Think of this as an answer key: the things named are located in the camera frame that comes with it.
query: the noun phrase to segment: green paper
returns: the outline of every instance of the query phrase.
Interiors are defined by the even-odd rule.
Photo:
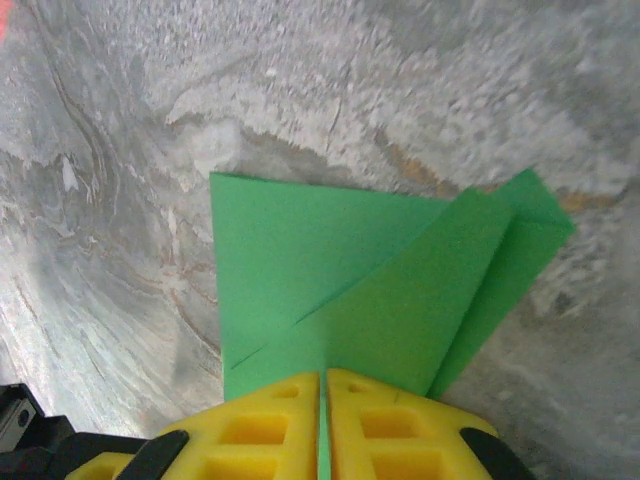
[[[493,196],[509,203],[515,218],[428,391],[431,398],[439,398],[462,373],[574,231],[533,170],[525,170]]]
[[[441,200],[211,177],[225,398],[342,367],[439,396],[573,227],[532,171]],[[321,394],[318,475],[330,478]]]
[[[440,200],[212,174],[225,397],[231,367],[402,251]]]

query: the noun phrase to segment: stone surface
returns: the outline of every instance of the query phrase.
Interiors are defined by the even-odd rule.
[[[212,169],[452,196],[534,166],[579,231],[446,398],[540,478],[638,478],[639,22],[635,0],[14,2],[0,381],[120,434],[219,402]]]

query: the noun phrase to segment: red object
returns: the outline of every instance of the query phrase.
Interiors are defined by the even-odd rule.
[[[0,40],[4,37],[4,30],[9,20],[9,9],[11,8],[11,0],[0,0]]]

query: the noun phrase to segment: rectangular hole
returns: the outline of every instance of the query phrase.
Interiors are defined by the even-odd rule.
[[[295,385],[289,385],[287,387],[282,387],[276,393],[273,394],[273,398],[296,398],[300,390]]]
[[[431,450],[389,452],[372,457],[376,480],[450,480],[442,455]]]
[[[351,393],[365,393],[368,391],[367,387],[359,383],[350,383],[347,390]]]
[[[80,478],[90,478],[91,480],[111,480],[116,469],[111,465],[96,464],[80,470]]]
[[[273,480],[278,470],[275,458],[209,458],[201,480]]]
[[[244,415],[234,418],[220,443],[232,445],[281,445],[289,421],[284,415]]]
[[[420,419],[403,408],[378,408],[360,414],[365,438],[417,438],[421,436]]]

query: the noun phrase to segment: black plastic part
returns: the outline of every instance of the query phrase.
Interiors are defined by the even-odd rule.
[[[48,473],[54,480],[63,480],[76,468],[104,452],[135,454],[146,440],[142,438],[116,437],[97,433],[76,433],[60,444]]]
[[[42,408],[31,393],[31,390],[29,390],[29,387],[24,383],[0,386],[0,412],[6,408],[11,400],[22,398],[27,398],[34,406],[36,413],[41,417],[44,417]]]
[[[46,473],[0,473],[0,480],[53,480]]]
[[[67,417],[45,417],[31,390],[24,383],[0,386],[0,424],[3,423],[3,419],[12,416],[12,408],[16,402],[27,403],[24,403],[25,408],[19,409],[20,411],[13,410],[18,414],[11,420],[17,427],[12,429],[11,436],[18,438],[17,443],[10,443],[15,445],[13,450],[43,447],[53,451],[75,432]]]
[[[515,453],[499,438],[477,428],[463,428],[460,436],[493,480],[536,480]]]
[[[0,455],[0,473],[45,473],[53,454],[42,447],[16,450]]]
[[[49,450],[56,450],[66,438],[74,433],[75,430],[65,416],[36,417],[29,425],[16,449],[44,447]]]
[[[117,480],[160,480],[189,441],[184,430],[149,440],[118,475]]]

